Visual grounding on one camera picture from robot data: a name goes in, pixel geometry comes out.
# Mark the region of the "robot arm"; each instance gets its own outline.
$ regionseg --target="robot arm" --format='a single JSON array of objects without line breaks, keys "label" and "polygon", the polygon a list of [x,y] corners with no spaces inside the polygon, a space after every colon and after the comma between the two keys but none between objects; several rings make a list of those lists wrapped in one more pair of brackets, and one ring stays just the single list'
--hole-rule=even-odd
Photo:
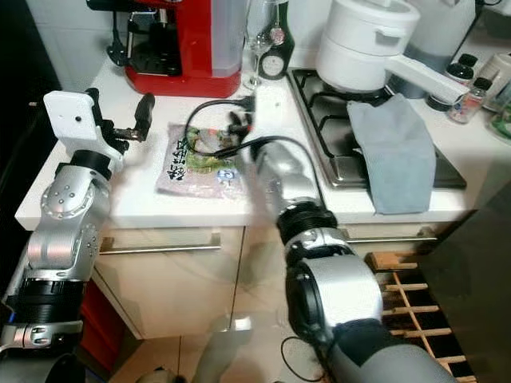
[{"label": "robot arm", "polygon": [[426,351],[384,328],[373,273],[344,240],[301,163],[276,142],[252,158],[285,245],[291,327],[315,347],[331,380],[456,382]]},{"label": "robot arm", "polygon": [[3,298],[14,314],[2,331],[0,381],[84,380],[69,353],[81,339],[81,301],[109,214],[109,179],[122,169],[124,140],[145,140],[154,106],[148,93],[135,129],[114,129],[102,119],[98,91],[87,93],[44,97],[55,135],[72,159],[59,165],[43,193],[41,221]]}]

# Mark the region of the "dark wine bottle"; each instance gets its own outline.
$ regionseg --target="dark wine bottle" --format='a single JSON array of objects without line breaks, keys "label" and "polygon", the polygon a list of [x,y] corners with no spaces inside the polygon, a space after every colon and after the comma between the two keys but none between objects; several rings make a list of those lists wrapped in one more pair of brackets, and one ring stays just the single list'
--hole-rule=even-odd
[{"label": "dark wine bottle", "polygon": [[259,60],[259,75],[267,80],[279,80],[284,77],[295,48],[295,39],[287,26],[289,0],[277,2],[277,10],[270,30],[273,45]]}]

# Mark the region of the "drawer handle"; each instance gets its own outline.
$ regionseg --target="drawer handle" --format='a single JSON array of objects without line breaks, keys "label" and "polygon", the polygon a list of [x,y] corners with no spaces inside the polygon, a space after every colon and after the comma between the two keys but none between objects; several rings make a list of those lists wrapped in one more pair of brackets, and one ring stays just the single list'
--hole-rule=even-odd
[{"label": "drawer handle", "polygon": [[343,233],[344,240],[349,244],[360,243],[400,243],[400,242],[433,242],[438,238],[435,236],[431,227],[421,227],[421,230],[414,237],[367,237],[351,238],[347,229],[339,229]]},{"label": "drawer handle", "polygon": [[118,247],[113,248],[113,237],[104,237],[100,255],[129,255],[151,253],[176,253],[178,251],[210,251],[220,250],[220,233],[213,233],[211,242],[204,245],[154,246],[154,247]]}]

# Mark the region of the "red object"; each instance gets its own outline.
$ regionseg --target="red object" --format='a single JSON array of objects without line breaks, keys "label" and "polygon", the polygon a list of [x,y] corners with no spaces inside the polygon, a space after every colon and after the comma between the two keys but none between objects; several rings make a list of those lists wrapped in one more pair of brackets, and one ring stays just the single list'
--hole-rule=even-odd
[{"label": "red object", "polygon": [[93,281],[81,304],[84,333],[81,346],[108,371],[121,350],[125,324]]},{"label": "red object", "polygon": [[161,96],[229,97],[240,86],[240,71],[229,77],[212,76],[212,0],[137,0],[152,8],[173,9],[181,58],[181,76],[137,73],[125,67],[133,87]]}]

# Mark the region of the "gas hob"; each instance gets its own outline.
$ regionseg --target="gas hob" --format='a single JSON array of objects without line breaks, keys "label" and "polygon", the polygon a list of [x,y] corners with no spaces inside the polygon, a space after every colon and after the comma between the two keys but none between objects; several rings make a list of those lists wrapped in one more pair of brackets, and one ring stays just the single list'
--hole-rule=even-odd
[{"label": "gas hob", "polygon": [[[391,94],[385,89],[374,93],[340,93],[325,84],[313,69],[289,69],[287,78],[307,126],[323,174],[333,188],[368,188],[366,163],[347,113],[348,101],[378,106]],[[435,188],[465,188],[456,168],[437,149]]]}]

